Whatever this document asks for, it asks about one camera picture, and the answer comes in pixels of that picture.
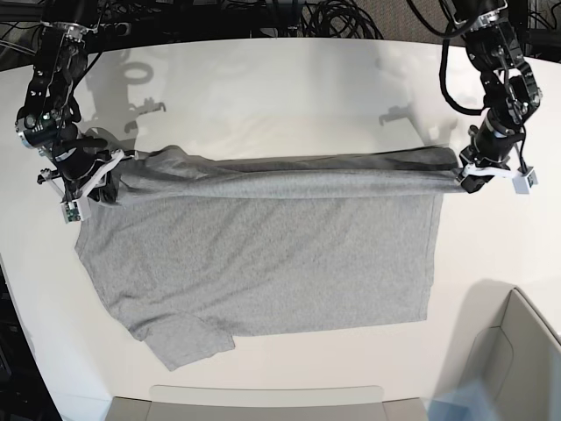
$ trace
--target t-shirt sleeve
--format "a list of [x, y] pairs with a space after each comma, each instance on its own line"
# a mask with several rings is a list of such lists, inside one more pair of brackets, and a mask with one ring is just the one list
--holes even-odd
[[150, 325], [144, 341], [170, 371], [235, 348], [228, 332], [188, 314]]

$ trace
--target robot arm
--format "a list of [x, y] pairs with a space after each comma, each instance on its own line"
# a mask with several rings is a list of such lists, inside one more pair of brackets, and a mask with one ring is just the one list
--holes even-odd
[[[529, 193], [537, 179], [522, 156], [524, 124], [538, 109], [542, 92], [508, 22], [506, 0], [454, 0], [454, 5], [456, 25], [468, 17], [479, 16], [464, 40], [471, 63], [481, 73], [486, 93], [484, 107], [488, 108], [481, 127], [470, 128], [470, 145], [460, 154], [464, 170], [458, 182], [473, 193], [494, 176], [505, 176], [513, 179], [517, 193]], [[510, 171], [509, 154], [518, 142], [522, 143], [521, 166], [518, 171]]]
[[[82, 115], [74, 91], [87, 72], [84, 38], [97, 31], [97, 1], [51, 0], [41, 22], [46, 29], [16, 132], [25, 146], [39, 149], [54, 164], [56, 170], [41, 171], [38, 183], [51, 183], [67, 222], [78, 221], [89, 216], [88, 197], [115, 201], [110, 170], [130, 154], [110, 152], [105, 140], [83, 137], [75, 125]], [[64, 192], [56, 178], [64, 182]]]

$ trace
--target cloth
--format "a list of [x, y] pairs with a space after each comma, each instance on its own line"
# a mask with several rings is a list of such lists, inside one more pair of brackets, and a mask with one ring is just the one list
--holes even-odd
[[170, 369], [232, 336], [426, 318], [454, 153], [209, 161], [171, 147], [115, 170], [76, 251], [107, 311]]

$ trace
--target t-shirt hem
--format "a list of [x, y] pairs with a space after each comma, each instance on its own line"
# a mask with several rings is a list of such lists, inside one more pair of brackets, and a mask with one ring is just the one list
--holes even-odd
[[162, 357], [161, 355], [159, 355], [158, 358], [164, 363], [164, 365], [169, 371], [175, 371], [179, 367], [186, 366], [188, 364], [191, 364], [199, 360], [210, 358], [216, 355], [217, 353], [231, 351], [232, 349], [235, 348], [236, 348], [236, 344], [234, 343], [234, 339], [232, 337], [229, 337], [224, 339], [224, 341], [221, 344], [198, 351], [196, 353], [189, 353], [183, 355], [180, 358], [176, 358], [174, 360], [170, 360], [168, 358]]

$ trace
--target white table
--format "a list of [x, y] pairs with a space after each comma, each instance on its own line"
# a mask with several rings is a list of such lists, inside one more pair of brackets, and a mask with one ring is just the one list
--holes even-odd
[[[136, 148], [170, 144], [212, 159], [373, 153], [468, 141], [438, 88], [440, 47], [336, 39], [246, 39], [106, 53], [77, 90], [83, 128]], [[543, 105], [528, 122], [539, 186], [515, 196], [494, 180], [444, 199], [426, 322], [235, 338], [237, 349], [173, 373], [103, 309], [74, 252], [57, 197], [35, 182], [47, 161], [13, 131], [30, 68], [0, 74], [0, 254], [26, 337], [60, 412], [103, 419], [112, 396], [152, 385], [306, 389], [378, 385], [385, 400], [439, 396], [476, 335], [497, 325], [513, 285], [561, 280], [561, 66], [531, 61]], [[481, 103], [479, 75], [451, 49], [449, 85]], [[160, 103], [165, 104], [165, 111]], [[555, 305], [561, 287], [553, 282]]]

